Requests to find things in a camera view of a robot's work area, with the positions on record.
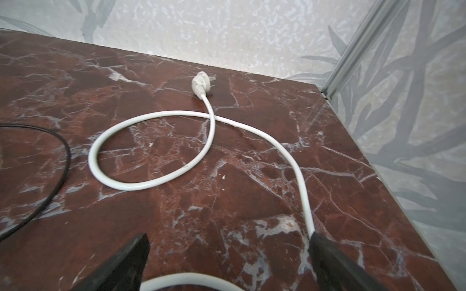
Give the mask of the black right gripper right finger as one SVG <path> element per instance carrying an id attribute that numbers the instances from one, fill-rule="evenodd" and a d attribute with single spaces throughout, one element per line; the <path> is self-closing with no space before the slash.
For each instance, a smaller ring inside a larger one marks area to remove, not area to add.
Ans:
<path id="1" fill-rule="evenodd" d="M 322 291 L 385 291 L 375 280 L 325 236 L 312 234 L 308 253 Z"/>

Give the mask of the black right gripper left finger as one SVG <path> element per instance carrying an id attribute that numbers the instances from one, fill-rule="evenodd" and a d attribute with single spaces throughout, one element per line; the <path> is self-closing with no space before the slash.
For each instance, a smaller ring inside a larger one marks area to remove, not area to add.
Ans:
<path id="1" fill-rule="evenodd" d="M 72 290 L 138 291 L 149 252 L 148 236 L 138 234 Z"/>

